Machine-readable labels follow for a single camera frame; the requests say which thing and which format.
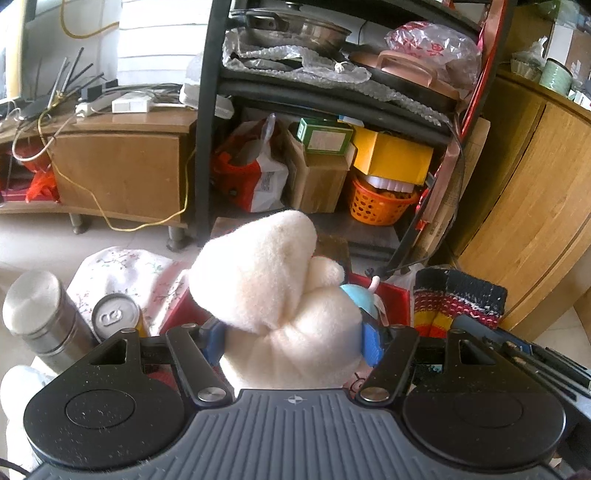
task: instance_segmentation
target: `orange plastic basket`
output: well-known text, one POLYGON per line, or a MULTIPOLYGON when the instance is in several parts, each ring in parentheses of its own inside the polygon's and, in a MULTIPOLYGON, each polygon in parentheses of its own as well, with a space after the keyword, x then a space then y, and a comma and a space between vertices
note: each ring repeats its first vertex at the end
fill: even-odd
POLYGON ((393 225, 404 211, 418 202, 418 193, 397 193, 400 198, 385 197, 363 187, 355 175, 348 186, 349 211, 355 220, 368 225, 393 225))

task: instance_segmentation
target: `cabinet leg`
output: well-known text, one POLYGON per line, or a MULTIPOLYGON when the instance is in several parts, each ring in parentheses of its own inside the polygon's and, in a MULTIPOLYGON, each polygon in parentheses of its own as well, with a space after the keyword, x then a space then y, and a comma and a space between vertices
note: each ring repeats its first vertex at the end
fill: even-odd
POLYGON ((189 237, 185 235, 183 228, 178 226, 168 227, 168 242, 166 242, 166 248, 171 252, 180 252, 189 243, 189 237))
POLYGON ((70 214, 70 221, 76 235, 80 235, 88 230, 89 222, 82 215, 78 213, 70 214))

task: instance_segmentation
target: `shelf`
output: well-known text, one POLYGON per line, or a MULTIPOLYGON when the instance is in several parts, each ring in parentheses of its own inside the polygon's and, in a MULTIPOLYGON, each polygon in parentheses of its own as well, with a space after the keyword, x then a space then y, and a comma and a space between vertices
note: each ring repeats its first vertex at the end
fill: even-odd
MULTIPOLYGON (((257 220, 279 212, 249 213, 229 202, 219 192, 212 190, 210 194, 211 223, 215 223, 218 217, 223 218, 248 218, 257 220)), ((374 247, 382 253, 381 258, 389 258, 399 245, 398 236, 392 226, 373 226, 358 222, 342 205, 337 207, 335 213, 312 213, 308 215, 318 233, 336 235, 345 238, 352 249, 359 250, 359 246, 374 247)))
POLYGON ((67 213, 68 210, 57 202, 48 200, 39 202, 4 202, 0 203, 0 215, 3 213, 67 213))
MULTIPOLYGON (((260 3, 249 0, 248 8, 260 3)), ((362 18, 387 28, 397 28, 408 22, 425 20, 453 28, 476 42, 480 34, 480 27, 476 23, 436 0, 298 0, 297 3, 362 18)))
POLYGON ((346 115, 432 147, 444 147, 450 140, 446 126, 438 127, 393 103, 380 102, 347 89, 324 89, 250 72, 222 69, 218 93, 289 108, 304 107, 328 115, 346 115))

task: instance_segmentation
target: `stuffed animal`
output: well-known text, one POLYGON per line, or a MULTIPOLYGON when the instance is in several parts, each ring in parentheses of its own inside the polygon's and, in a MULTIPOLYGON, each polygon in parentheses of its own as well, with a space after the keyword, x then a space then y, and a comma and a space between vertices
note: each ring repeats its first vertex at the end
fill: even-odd
POLYGON ((193 298, 227 326, 220 366, 236 393, 340 388, 362 362, 343 268, 315 248, 311 220, 288 210, 209 241, 191 268, 193 298))

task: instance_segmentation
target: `gray ribbed grip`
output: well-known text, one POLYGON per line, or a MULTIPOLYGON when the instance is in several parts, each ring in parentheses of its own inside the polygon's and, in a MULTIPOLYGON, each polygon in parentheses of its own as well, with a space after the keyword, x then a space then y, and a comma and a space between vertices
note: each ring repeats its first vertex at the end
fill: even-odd
POLYGON ((558 477, 542 467, 505 475, 483 475, 437 463, 408 441, 387 411, 357 406, 342 390, 250 390, 229 407, 198 413, 176 444, 141 465, 117 472, 91 473, 45 464, 29 478, 550 480, 558 477))

